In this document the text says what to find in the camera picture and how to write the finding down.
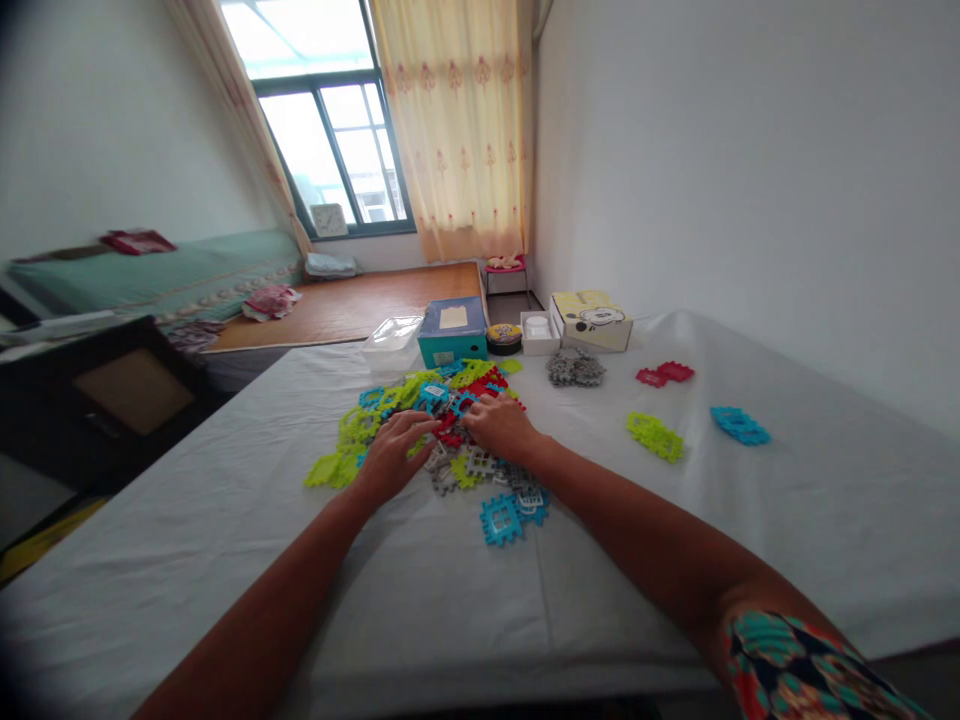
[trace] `small white box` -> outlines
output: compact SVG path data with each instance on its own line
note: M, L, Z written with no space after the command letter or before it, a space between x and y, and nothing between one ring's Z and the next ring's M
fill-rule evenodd
M527 331L527 320L532 317L542 317L547 321L549 338L530 337ZM520 313L520 332L520 344L523 346L524 355L553 355L560 349L560 332L546 310Z

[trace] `pile of plastic blocks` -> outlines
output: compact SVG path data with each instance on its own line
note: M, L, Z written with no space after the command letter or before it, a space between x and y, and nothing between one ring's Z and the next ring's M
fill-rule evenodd
M554 387L597 387L606 368L581 348L563 348L547 361L547 377Z
M522 370L517 363L509 369ZM484 483L502 485L504 492L483 503L481 526L488 545L523 537L523 526L541 525L547 517L549 496L523 468L491 456L473 441L461 418L483 395L517 394L497 366L485 360L458 360L436 370L408 374L391 387L376 387L360 394L359 403L340 420L337 450L317 460L304 484L343 488L356 478L367 449L393 413L420 410L440 421L434 431L437 443L424 468L434 490L445 496ZM419 452L425 439L410 450Z
M740 408L715 407L710 408L710 414L725 433L744 445L766 445L770 442L770 433Z
M634 440L668 463L675 463L683 457L683 438L653 415L630 413L627 430Z

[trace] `hand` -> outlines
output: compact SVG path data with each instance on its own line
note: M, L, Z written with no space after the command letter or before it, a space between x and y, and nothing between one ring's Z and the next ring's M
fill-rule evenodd
M423 467L433 443L428 441L412 458L407 458L407 452L423 435L438 427L440 421L427 413L405 410L393 415L377 433L350 489L374 510L383 505Z
M518 465L525 465L535 447L547 437L537 432L520 406L506 393L496 398L481 395L460 422L477 445Z

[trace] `bed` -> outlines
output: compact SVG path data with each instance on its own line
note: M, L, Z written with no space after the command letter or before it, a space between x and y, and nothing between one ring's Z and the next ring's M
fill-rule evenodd
M292 347L363 340L389 317L423 313L431 300L483 297L476 263L372 272L304 282L303 259L279 230L183 243L176 252L13 264L10 278L58 315L112 310L153 315L164 332L192 320L228 321L204 354L217 390L238 392ZM289 283L303 293L282 320L240 315L258 287Z
M869 657L960 634L960 447L705 318L636 322L598 389L511 385L542 430L685 507L809 594ZM634 374L676 360L686 384ZM0 596L13 649L69 717L126 717L334 491L302 480L371 384L358 344L290 351ZM738 405L773 435L713 424ZM669 465L632 410L685 438ZM706 688L691 646L555 505L484 544L493 486L439 497L419 475L360 534L280 717ZM638 548L656 552L656 548Z
M217 390L239 392L291 348L365 340L387 318L422 315L432 300L483 297L480 288L473 262L301 285L303 297L282 320L230 320L203 353L207 375Z

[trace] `bamboo mat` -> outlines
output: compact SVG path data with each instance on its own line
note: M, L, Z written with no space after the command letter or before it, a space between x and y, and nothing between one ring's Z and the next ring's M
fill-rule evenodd
M297 290L303 297L285 318L261 323L235 317L207 352L365 340L387 318L422 315L432 300L483 296L472 262L369 273Z

